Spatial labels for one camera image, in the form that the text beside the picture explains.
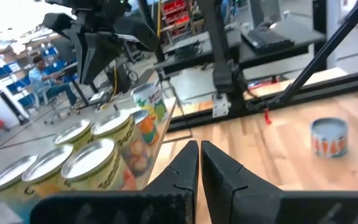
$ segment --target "white wall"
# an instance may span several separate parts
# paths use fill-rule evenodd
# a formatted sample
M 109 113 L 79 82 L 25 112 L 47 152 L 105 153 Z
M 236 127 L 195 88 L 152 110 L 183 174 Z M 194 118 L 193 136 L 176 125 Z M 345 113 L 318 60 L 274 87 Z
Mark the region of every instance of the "white wall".
M 18 36 L 40 24 L 48 12 L 64 12 L 71 9 L 33 0 L 0 0 L 0 31 L 13 28 L 10 35 Z

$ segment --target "can label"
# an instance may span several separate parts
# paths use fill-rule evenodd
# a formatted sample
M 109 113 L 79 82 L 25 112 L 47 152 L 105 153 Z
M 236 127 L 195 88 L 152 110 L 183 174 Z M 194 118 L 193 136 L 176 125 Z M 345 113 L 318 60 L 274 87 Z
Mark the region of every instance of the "can label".
M 120 130 L 106 137 L 116 142 L 118 151 L 135 176 L 143 174 L 149 168 L 150 150 L 133 117 Z
M 70 183 L 64 180 L 60 173 L 47 177 L 40 182 L 31 185 L 40 198 L 45 198 L 61 191 L 74 190 Z
M 150 94 L 136 95 L 134 101 L 138 107 L 149 112 L 155 124 L 159 124 L 167 116 L 167 107 L 162 98 L 161 90 L 158 87 L 154 88 L 155 91 L 151 91 Z
M 122 156 L 114 153 L 110 163 L 71 185 L 77 190 L 136 190 L 135 177 Z
M 145 119 L 137 123 L 137 127 L 142 133 L 143 140 L 148 145 L 152 145 L 158 141 L 157 128 L 155 127 L 153 119 L 150 115 L 147 115 Z
M 29 223 L 31 210 L 40 201 L 40 198 L 32 187 L 19 181 L 0 190 L 0 201 L 21 217 L 24 223 Z
M 347 153 L 347 139 L 343 136 L 337 139 L 319 138 L 312 136 L 311 147 L 319 156 L 341 157 Z
M 73 145 L 73 152 L 80 150 L 82 147 L 86 146 L 88 143 L 92 141 L 92 133 L 91 129 L 82 133 L 79 138 L 73 138 L 72 141 L 66 142 L 65 144 L 72 144 Z

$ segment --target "tin can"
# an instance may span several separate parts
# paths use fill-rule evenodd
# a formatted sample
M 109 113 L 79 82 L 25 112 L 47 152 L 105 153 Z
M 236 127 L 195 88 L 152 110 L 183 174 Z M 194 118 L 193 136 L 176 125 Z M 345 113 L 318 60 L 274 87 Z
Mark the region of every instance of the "tin can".
M 61 175 L 77 190 L 137 189 L 135 177 L 110 139 L 75 152 L 64 163 Z
M 318 156 L 341 157 L 347 153 L 347 124 L 337 118 L 321 118 L 311 124 L 311 148 Z
M 91 141 L 91 138 L 91 121 L 81 120 L 56 135 L 52 141 L 56 146 L 72 144 L 73 150 L 77 151 L 86 146 Z
M 22 176 L 23 182 L 28 183 L 40 198 L 73 190 L 71 185 L 60 176 L 64 162 L 73 152 L 73 145 L 58 146 L 41 156 Z
M 162 98 L 162 90 L 157 83 L 145 83 L 131 93 L 136 105 L 147 110 L 155 124 L 165 121 L 168 117 L 167 107 Z
M 118 111 L 92 127 L 96 139 L 114 140 L 128 167 L 135 176 L 142 175 L 150 166 L 149 147 L 128 111 Z
M 139 110 L 132 113 L 135 124 L 142 133 L 143 140 L 152 145 L 158 141 L 157 128 L 147 110 Z
M 22 174 L 37 158 L 21 157 L 0 171 L 0 201 L 21 217 L 25 224 L 30 223 L 31 210 L 40 198 L 28 183 L 22 181 Z

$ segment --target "white bracket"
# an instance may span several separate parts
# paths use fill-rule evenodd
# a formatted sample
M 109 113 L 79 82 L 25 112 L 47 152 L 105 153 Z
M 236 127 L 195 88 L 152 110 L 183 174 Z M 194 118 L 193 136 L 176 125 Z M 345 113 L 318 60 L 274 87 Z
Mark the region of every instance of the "white bracket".
M 212 109 L 213 118 L 226 116 L 229 113 L 231 103 L 227 99 L 227 95 L 225 93 L 213 94 L 212 101 L 214 103 L 214 107 Z

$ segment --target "man sitting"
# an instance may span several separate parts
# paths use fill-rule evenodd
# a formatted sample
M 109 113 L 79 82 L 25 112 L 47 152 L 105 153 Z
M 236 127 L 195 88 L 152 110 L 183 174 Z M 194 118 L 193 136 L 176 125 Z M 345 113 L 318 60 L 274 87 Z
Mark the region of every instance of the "man sitting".
M 70 102 L 71 108 L 76 107 L 77 97 L 72 92 L 69 84 L 63 83 L 56 78 L 60 75 L 60 72 L 55 72 L 50 75 L 45 74 L 45 61 L 41 56 L 33 58 L 34 68 L 29 72 L 30 82 L 34 88 L 34 91 L 40 98 L 43 98 L 42 88 L 50 86 L 46 95 L 48 98 L 57 96 L 59 93 L 65 92 Z

